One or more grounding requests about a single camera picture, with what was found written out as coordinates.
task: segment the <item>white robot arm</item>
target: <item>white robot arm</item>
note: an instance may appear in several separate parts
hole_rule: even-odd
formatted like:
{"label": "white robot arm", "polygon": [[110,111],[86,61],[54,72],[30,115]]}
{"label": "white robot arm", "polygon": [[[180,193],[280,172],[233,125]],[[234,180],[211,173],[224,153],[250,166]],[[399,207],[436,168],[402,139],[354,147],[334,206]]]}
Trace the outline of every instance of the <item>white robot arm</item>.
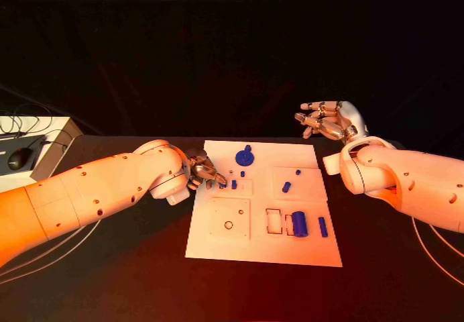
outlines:
{"label": "white robot arm", "polygon": [[146,191],[175,205],[207,180],[226,183],[203,150],[164,140],[0,193],[0,267],[20,253],[133,205]]}
{"label": "white robot arm", "polygon": [[341,174],[353,194],[364,193],[384,200],[397,211],[425,223],[464,232],[464,161],[396,150],[368,136],[360,113],[344,101],[301,104],[314,112],[295,114],[306,125],[304,138],[312,133],[341,140],[341,152],[324,157],[327,173]]}

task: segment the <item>white board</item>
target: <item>white board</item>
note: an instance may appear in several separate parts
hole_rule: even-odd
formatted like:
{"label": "white board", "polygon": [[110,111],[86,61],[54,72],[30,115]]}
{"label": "white board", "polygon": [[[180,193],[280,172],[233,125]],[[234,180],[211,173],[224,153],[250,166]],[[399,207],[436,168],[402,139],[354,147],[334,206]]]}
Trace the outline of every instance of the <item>white board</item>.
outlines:
{"label": "white board", "polygon": [[[253,163],[240,166],[234,155],[246,144]],[[214,183],[210,190],[204,185],[197,189],[185,257],[341,267],[312,146],[206,141],[204,150],[227,179],[227,187],[220,189]],[[236,180],[236,189],[230,188],[231,180]],[[282,193],[286,181],[291,187],[288,193]],[[278,212],[266,209],[280,212],[282,233],[275,233]],[[292,235],[295,211],[305,214],[306,237]],[[327,237],[321,236],[319,217]]]}

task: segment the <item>black tabletop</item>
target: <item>black tabletop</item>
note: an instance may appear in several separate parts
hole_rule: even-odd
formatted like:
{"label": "black tabletop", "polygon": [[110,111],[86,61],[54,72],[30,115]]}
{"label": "black tabletop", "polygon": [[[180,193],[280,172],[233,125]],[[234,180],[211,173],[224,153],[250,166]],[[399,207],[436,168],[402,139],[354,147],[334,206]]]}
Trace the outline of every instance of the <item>black tabletop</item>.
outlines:
{"label": "black tabletop", "polygon": [[[54,173],[152,139],[80,136]],[[167,140],[182,150],[204,143]],[[211,140],[312,144],[321,170],[321,157],[341,149],[324,138]],[[100,221],[56,264],[0,285],[0,321],[462,321],[464,288],[427,258],[410,218],[383,201],[351,195],[340,175],[321,172],[342,268],[184,258],[194,193],[172,207],[145,195]],[[445,268],[462,276],[462,258],[420,222],[417,230]],[[84,232],[18,272],[57,258]],[[439,232],[462,249],[462,234]]]}

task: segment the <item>black computer mouse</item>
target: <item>black computer mouse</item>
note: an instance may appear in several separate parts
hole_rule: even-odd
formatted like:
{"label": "black computer mouse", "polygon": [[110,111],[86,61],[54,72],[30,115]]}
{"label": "black computer mouse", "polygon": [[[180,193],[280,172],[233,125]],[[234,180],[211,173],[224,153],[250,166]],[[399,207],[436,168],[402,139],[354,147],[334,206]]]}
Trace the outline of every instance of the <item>black computer mouse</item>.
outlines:
{"label": "black computer mouse", "polygon": [[10,167],[11,170],[18,170],[24,166],[28,160],[30,154],[31,154],[30,148],[20,148],[11,153],[7,159],[7,166]]}

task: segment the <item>white cable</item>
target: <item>white cable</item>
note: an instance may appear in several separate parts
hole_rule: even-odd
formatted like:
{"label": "white cable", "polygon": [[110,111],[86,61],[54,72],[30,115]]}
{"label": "white cable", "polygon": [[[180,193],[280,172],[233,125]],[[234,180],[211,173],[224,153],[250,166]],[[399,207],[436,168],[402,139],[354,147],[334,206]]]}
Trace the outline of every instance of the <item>white cable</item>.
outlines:
{"label": "white cable", "polygon": [[69,255],[69,253],[77,248],[77,246],[83,243],[83,240],[89,237],[89,234],[93,232],[93,230],[95,230],[95,228],[96,228],[96,226],[97,226],[97,224],[99,224],[99,220],[96,221],[96,224],[95,224],[95,226],[92,227],[92,230],[89,231],[89,233],[86,234],[86,236],[82,238],[82,240],[77,242],[77,245],[53,261],[53,262],[50,262],[50,263],[47,263],[44,266],[41,266],[41,267],[38,267],[35,270],[31,270],[30,272],[27,272],[27,273],[24,273],[24,274],[21,274],[21,275],[18,275],[18,276],[15,276],[15,277],[12,277],[12,278],[10,278],[8,280],[2,280],[1,282],[0,282],[0,285],[1,284],[4,284],[4,283],[7,283],[7,282],[10,282],[11,280],[15,280],[17,278],[21,278],[21,277],[24,277],[25,275],[28,275],[28,274],[31,274],[31,273],[34,273],[34,272],[38,272],[43,268],[46,268],[46,267],[48,267],[51,264],[54,264],[63,257],[66,257],[66,255]]}
{"label": "white cable", "polygon": [[34,257],[31,260],[28,260],[25,263],[21,263],[20,265],[14,266],[12,268],[10,268],[5,272],[0,273],[0,276],[5,275],[7,273],[12,272],[14,270],[17,270],[18,268],[21,268],[23,266],[28,265],[31,262],[34,262],[35,260],[38,260],[38,258],[41,258],[46,254],[50,254],[50,252],[53,252],[53,250],[56,250],[70,239],[72,237],[74,237],[74,235],[77,234],[77,232],[83,229],[79,228],[74,233],[56,245],[53,246],[44,253],[41,253],[37,257]]}
{"label": "white cable", "polygon": [[442,266],[438,264],[435,258],[432,257],[430,253],[427,252],[427,248],[425,247],[423,245],[423,242],[422,242],[422,238],[420,238],[420,235],[417,234],[417,227],[414,226],[414,220],[413,220],[413,217],[410,217],[412,219],[412,226],[413,226],[413,230],[414,230],[414,234],[417,236],[417,241],[420,242],[420,245],[422,245],[422,248],[425,250],[425,252],[427,253],[427,257],[430,258],[430,260],[433,261],[435,265],[439,267],[439,269],[446,273],[446,275],[464,286],[464,282],[461,282],[449,273],[448,271],[442,268]]}
{"label": "white cable", "polygon": [[442,235],[439,234],[439,232],[435,230],[435,227],[432,225],[429,225],[433,233],[436,234],[436,236],[439,237],[439,239],[442,240],[442,242],[448,245],[448,247],[464,257],[464,254],[453,248],[453,246],[448,243],[448,240],[442,237]]}

